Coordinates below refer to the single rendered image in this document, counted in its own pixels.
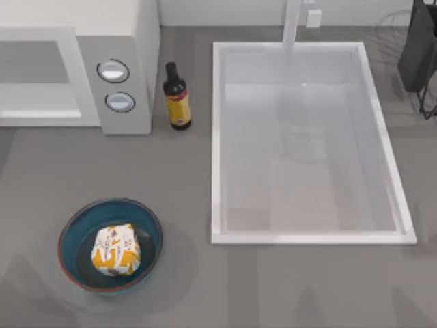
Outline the tall white tap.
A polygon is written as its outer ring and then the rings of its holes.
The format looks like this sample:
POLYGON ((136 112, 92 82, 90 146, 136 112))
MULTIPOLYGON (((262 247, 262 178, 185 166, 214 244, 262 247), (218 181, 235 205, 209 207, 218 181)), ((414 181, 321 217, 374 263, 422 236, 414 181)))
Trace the tall white tap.
POLYGON ((282 44, 287 51, 292 50, 302 7, 302 0, 286 0, 282 44))

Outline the pale microwave oven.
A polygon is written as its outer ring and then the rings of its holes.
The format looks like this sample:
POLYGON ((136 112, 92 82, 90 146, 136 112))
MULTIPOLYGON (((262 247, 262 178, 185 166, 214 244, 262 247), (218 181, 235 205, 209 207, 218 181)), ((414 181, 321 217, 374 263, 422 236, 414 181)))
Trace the pale microwave oven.
POLYGON ((99 127, 107 135, 152 129, 160 50, 156 0, 0 0, 0 127, 99 127), (96 66, 120 60, 123 83, 96 66), (129 93, 128 113, 105 105, 129 93))

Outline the round grey microwave knob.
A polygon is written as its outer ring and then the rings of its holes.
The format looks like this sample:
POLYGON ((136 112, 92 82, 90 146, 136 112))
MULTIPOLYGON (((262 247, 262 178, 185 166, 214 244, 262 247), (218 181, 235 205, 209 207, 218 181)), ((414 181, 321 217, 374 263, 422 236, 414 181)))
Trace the round grey microwave knob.
POLYGON ((126 92, 108 94, 104 99, 105 105, 116 113, 128 113, 135 108, 135 99, 126 92))
POLYGON ((110 59, 96 66, 98 76, 107 83, 123 83, 130 77, 128 66, 120 60, 110 59))

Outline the blue bowl with red rim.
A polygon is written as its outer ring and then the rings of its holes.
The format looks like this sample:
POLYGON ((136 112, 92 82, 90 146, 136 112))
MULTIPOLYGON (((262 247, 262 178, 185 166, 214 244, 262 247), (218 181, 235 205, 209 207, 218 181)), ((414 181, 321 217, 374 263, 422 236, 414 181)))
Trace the blue bowl with red rim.
POLYGON ((79 288, 100 295, 120 295, 147 280, 163 250, 163 229, 146 205, 129 198, 97 200, 76 212, 65 224, 57 242, 59 265, 79 288), (110 224, 132 224, 141 250, 139 268, 128 277, 111 277, 91 263, 98 231, 110 224))

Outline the white wall socket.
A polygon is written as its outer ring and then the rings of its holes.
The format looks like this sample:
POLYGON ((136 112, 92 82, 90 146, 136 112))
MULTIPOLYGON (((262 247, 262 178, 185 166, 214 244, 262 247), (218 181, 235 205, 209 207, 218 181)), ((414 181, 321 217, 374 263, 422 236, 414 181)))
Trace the white wall socket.
POLYGON ((319 28, 322 23, 322 10, 309 10, 307 13, 307 28, 319 28))

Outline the white sink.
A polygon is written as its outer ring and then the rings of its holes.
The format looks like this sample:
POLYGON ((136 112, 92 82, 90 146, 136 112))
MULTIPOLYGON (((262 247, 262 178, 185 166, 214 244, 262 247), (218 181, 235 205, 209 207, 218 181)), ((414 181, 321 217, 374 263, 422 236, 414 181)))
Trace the white sink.
POLYGON ((212 243, 417 243, 362 42, 212 52, 212 243))

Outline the white and yellow wrapped packet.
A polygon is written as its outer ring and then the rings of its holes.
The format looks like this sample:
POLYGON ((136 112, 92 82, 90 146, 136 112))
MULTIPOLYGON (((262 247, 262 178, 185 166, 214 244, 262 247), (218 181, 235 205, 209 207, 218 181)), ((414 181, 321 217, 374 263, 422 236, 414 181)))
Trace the white and yellow wrapped packet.
POLYGON ((141 248, 131 224, 100 229, 91 252, 93 266, 106 276, 131 276, 141 264, 141 248))

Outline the dark bottle with yellow label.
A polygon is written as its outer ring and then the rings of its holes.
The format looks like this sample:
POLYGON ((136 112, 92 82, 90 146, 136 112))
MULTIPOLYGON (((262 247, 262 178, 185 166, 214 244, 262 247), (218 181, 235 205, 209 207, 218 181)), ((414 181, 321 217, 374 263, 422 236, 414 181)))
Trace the dark bottle with yellow label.
POLYGON ((163 92, 169 123, 173 129, 183 131, 188 129, 192 122, 186 81, 179 75, 175 62, 166 63, 165 70, 167 78, 163 83, 163 92))

